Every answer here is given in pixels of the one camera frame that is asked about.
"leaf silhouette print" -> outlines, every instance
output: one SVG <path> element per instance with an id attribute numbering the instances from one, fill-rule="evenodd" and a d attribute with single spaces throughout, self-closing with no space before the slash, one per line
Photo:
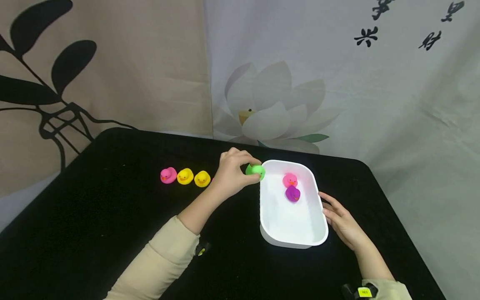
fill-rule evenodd
<path id="1" fill-rule="evenodd" d="M 5 41 L 5 39 L 0 35 L 0 51 L 7 51 L 9 53 L 12 52 L 12 48 L 9 44 Z"/>
<path id="2" fill-rule="evenodd" d="M 61 96 L 65 87 L 88 65 L 95 55 L 96 43 L 90 40 L 78 41 L 57 57 L 52 67 L 52 82 Z"/>
<path id="3" fill-rule="evenodd" d="M 35 44 L 42 32 L 55 20 L 67 13 L 73 4 L 70 0 L 48 0 L 23 11 L 10 27 L 15 53 L 22 57 Z"/>
<path id="4" fill-rule="evenodd" d="M 25 105 L 44 105 L 60 102 L 50 88 L 34 82 L 0 75 L 0 101 Z"/>

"hand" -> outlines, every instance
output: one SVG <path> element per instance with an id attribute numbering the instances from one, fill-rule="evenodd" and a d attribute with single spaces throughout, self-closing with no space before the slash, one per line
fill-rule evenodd
<path id="1" fill-rule="evenodd" d="M 350 212 L 340 202 L 324 192 L 318 194 L 330 203 L 323 203 L 328 224 L 333 227 L 333 230 L 350 249 L 356 251 L 362 246 L 372 243 Z"/>
<path id="2" fill-rule="evenodd" d="M 260 182 L 260 174 L 245 175 L 240 166 L 245 164 L 261 165 L 262 162 L 247 151 L 230 148 L 220 155 L 220 164 L 210 189 L 222 195 L 223 201 L 235 195 L 245 186 Z"/>

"chinese calligraphy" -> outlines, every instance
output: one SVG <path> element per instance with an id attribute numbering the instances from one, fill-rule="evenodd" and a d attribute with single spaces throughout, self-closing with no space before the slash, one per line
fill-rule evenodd
<path id="1" fill-rule="evenodd" d="M 372 15 L 373 20 L 375 21 L 378 20 L 378 18 L 380 18 L 380 15 L 382 13 L 390 10 L 388 5 L 394 0 L 377 0 L 377 1 L 378 1 L 378 7 L 372 8 L 372 11 L 377 13 L 376 15 Z"/>
<path id="2" fill-rule="evenodd" d="M 442 19 L 442 22 L 446 22 L 446 21 L 451 22 L 452 21 L 452 14 L 459 11 L 464 5 L 465 5 L 464 1 L 459 2 L 459 3 L 453 3 L 452 2 L 452 4 L 450 4 L 450 6 L 448 7 L 448 15 L 444 19 Z"/>
<path id="3" fill-rule="evenodd" d="M 378 38 L 374 34 L 376 34 L 377 32 L 378 32 L 378 27 L 377 26 L 375 26 L 373 28 L 373 30 L 367 29 L 367 32 L 365 32 L 365 29 L 362 29 L 361 30 L 361 35 L 362 36 L 355 37 L 353 39 L 358 41 L 357 46 L 360 45 L 365 40 L 365 43 L 367 44 L 367 47 L 370 48 L 370 46 L 372 45 L 372 42 L 369 39 L 372 39 L 372 40 L 376 41 Z"/>
<path id="4" fill-rule="evenodd" d="M 439 31 L 436 37 L 433 37 L 434 35 L 435 35 L 434 32 L 430 33 L 426 37 L 426 39 L 423 40 L 423 43 L 419 48 L 424 47 L 426 51 L 430 50 L 433 44 L 440 39 L 440 36 L 442 35 L 442 31 Z"/>

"yellow rubber duck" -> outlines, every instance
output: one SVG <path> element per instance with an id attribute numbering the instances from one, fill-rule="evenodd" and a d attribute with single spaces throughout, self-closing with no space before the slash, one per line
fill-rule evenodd
<path id="1" fill-rule="evenodd" d="M 193 172 L 185 168 L 177 174 L 177 180 L 180 184 L 189 184 L 193 180 Z"/>
<path id="2" fill-rule="evenodd" d="M 195 175 L 195 184 L 201 188 L 206 187 L 210 183 L 210 175 L 205 171 L 198 172 Z"/>

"green rubber duck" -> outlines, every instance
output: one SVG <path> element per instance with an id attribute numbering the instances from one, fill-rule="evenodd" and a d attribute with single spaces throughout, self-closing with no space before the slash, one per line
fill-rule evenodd
<path id="1" fill-rule="evenodd" d="M 260 165 L 250 165 L 248 164 L 247 169 L 245 170 L 246 175 L 252 175 L 254 173 L 260 174 L 260 180 L 265 176 L 265 168 Z"/>

